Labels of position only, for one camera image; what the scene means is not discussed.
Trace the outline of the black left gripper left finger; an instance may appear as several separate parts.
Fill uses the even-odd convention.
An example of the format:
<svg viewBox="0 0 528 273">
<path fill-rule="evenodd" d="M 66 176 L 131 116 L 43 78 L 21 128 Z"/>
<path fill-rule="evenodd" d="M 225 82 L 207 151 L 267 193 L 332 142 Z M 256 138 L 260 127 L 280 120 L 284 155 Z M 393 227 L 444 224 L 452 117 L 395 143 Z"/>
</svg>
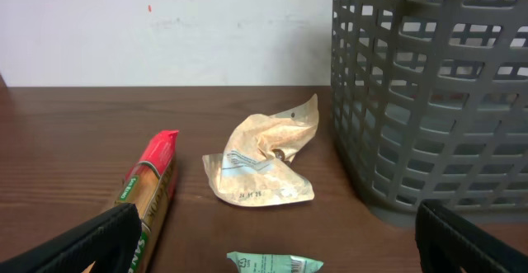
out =
<svg viewBox="0 0 528 273">
<path fill-rule="evenodd" d="M 1 263 L 1 272 L 126 272 L 141 234 L 134 204 L 113 207 Z"/>
</svg>

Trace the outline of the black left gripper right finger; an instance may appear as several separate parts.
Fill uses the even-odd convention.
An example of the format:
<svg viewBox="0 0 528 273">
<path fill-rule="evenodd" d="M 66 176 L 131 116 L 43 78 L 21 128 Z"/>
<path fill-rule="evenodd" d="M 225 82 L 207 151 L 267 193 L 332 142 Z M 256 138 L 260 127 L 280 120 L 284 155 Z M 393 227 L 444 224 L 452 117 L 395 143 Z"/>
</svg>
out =
<svg viewBox="0 0 528 273">
<path fill-rule="evenodd" d="M 417 209 L 415 240 L 424 273 L 520 273 L 527 255 L 447 209 L 423 200 Z"/>
</svg>

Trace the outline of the mint green snack bar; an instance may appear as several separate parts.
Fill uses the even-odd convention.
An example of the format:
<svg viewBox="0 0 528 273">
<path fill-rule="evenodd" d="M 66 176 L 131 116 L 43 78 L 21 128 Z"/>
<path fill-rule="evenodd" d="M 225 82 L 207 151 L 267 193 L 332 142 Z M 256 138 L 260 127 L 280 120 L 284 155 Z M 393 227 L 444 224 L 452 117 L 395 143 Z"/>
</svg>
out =
<svg viewBox="0 0 528 273">
<path fill-rule="evenodd" d="M 226 257 L 239 273 L 315 273 L 323 267 L 322 261 L 295 255 L 229 252 Z"/>
</svg>

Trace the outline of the spaghetti pack red ends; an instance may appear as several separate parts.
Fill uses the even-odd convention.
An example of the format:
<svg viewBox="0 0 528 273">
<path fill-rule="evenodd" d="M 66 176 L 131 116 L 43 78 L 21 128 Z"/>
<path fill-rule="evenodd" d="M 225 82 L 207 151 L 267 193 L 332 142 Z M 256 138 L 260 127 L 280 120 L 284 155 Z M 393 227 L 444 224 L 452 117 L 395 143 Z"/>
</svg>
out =
<svg viewBox="0 0 528 273">
<path fill-rule="evenodd" d="M 179 131 L 162 130 L 152 137 L 138 162 L 125 175 L 105 211 L 124 203 L 134 204 L 141 234 L 134 247 L 129 273 L 144 273 L 162 231 L 177 184 L 176 142 Z"/>
</svg>

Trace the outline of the beige crumpled paper pouch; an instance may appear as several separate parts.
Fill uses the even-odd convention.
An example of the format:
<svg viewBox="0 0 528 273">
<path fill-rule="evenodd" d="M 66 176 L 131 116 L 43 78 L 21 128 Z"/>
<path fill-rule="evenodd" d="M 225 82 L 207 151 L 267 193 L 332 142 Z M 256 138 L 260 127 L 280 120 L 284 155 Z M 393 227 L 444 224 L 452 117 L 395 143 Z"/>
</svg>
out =
<svg viewBox="0 0 528 273">
<path fill-rule="evenodd" d="M 317 95 L 274 115 L 250 115 L 234 129 L 222 153 L 202 157 L 211 190 L 241 207 L 313 200 L 312 184 L 290 164 L 316 135 L 318 121 Z"/>
</svg>

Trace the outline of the grey plastic slotted basket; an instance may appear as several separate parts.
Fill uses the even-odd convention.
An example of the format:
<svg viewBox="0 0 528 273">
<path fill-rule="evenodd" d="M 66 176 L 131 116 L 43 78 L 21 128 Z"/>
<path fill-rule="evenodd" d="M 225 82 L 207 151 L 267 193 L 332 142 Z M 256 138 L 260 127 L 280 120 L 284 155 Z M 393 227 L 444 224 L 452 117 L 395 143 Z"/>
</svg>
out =
<svg viewBox="0 0 528 273">
<path fill-rule="evenodd" d="M 388 224 L 527 219 L 527 0 L 332 0 L 332 125 Z"/>
</svg>

